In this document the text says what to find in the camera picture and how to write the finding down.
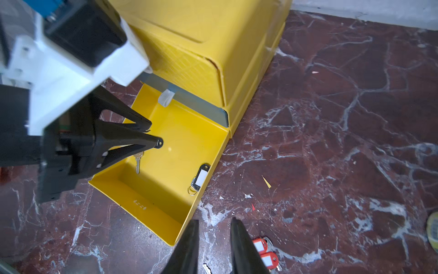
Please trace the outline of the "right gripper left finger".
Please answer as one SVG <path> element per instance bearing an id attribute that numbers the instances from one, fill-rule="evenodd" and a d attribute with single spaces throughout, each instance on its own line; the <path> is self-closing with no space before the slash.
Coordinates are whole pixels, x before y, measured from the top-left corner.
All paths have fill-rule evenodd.
<path id="1" fill-rule="evenodd" d="M 161 274 L 197 274 L 199 221 L 191 220 Z"/>

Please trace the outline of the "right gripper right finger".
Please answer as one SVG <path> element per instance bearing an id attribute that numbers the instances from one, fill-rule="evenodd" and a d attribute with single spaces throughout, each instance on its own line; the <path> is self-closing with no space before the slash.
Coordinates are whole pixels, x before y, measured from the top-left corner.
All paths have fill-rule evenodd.
<path id="1" fill-rule="evenodd" d="M 235 217 L 230 223 L 232 274 L 269 274 L 243 222 Z"/>

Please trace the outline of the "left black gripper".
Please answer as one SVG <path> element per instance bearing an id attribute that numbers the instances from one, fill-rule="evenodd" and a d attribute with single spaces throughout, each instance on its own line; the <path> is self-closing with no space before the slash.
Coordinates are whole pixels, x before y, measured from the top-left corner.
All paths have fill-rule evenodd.
<path id="1" fill-rule="evenodd" d="M 1 167 L 38 164 L 38 203 L 57 200 L 75 188 L 78 180 L 134 154 L 161 148 L 164 140 L 145 132 L 152 122 L 98 86 L 88 96 L 47 126 L 41 136 L 31 136 L 30 91 L 1 86 Z M 101 121 L 109 110 L 132 121 Z"/>

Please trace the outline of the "red tag key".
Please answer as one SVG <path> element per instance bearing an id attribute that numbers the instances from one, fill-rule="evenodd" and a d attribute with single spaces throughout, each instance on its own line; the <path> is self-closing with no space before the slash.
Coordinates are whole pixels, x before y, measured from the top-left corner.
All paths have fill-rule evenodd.
<path id="1" fill-rule="evenodd" d="M 279 264 L 279 258 L 275 252 L 259 253 L 259 255 L 269 271 L 282 271 L 282 267 Z"/>
<path id="2" fill-rule="evenodd" d="M 255 238 L 252 242 L 260 255 L 273 250 L 273 243 L 267 236 Z"/>

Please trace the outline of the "black tag key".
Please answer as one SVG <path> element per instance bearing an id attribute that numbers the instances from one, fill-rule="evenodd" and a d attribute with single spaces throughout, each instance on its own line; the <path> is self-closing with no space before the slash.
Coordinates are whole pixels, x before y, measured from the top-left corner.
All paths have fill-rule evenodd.
<path id="1" fill-rule="evenodd" d="M 144 155 L 143 151 L 134 155 L 134 158 L 136 160 L 136 168 L 135 168 L 136 174 L 140 173 L 140 162 L 141 162 L 141 158 L 143 157 L 143 155 Z"/>
<path id="2" fill-rule="evenodd" d="M 210 168 L 211 166 L 207 163 L 204 163 L 200 166 L 197 175 L 193 178 L 187 189 L 188 195 L 195 196 L 201 190 L 203 184 L 206 181 Z"/>

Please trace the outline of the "yellow drawer cabinet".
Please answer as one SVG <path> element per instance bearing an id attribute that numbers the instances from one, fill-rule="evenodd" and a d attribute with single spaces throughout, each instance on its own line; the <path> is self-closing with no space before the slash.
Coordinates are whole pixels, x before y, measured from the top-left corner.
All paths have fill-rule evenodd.
<path id="1" fill-rule="evenodd" d="M 234 133 L 285 28 L 290 1 L 112 1 L 152 74 L 222 108 Z"/>

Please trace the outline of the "yellow bottom drawer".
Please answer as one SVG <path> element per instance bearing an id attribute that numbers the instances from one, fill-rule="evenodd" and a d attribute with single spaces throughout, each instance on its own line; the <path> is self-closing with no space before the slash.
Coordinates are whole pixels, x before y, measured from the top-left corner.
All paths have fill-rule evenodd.
<path id="1" fill-rule="evenodd" d="M 163 107 L 159 96 L 144 85 L 132 107 L 152 122 L 150 134 L 161 137 L 163 146 L 146 151 L 139 170 L 129 157 L 94 175 L 90 184 L 172 246 L 203 195 L 190 189 L 192 180 L 208 164 L 209 182 L 230 132 L 177 101 Z"/>

